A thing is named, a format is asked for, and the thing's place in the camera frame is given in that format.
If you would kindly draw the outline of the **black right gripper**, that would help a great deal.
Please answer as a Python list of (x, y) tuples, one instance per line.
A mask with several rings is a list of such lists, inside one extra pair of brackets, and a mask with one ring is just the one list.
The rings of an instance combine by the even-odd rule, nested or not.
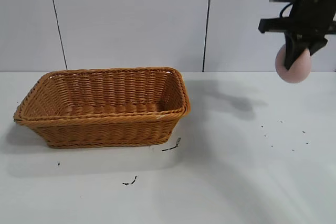
[(332, 21), (332, 23), (326, 29), (296, 22), (294, 19), (289, 17), (268, 18), (260, 20), (258, 30), (262, 34), (265, 32), (291, 32), (285, 33), (286, 54), (284, 59), (284, 66), (287, 70), (289, 70), (306, 48), (309, 49), (310, 55), (313, 56), (317, 51), (325, 47), (328, 43), (328, 40), (324, 37), (314, 38), (310, 43), (308, 43), (307, 41), (303, 40), (300, 35), (335, 35), (335, 21)]

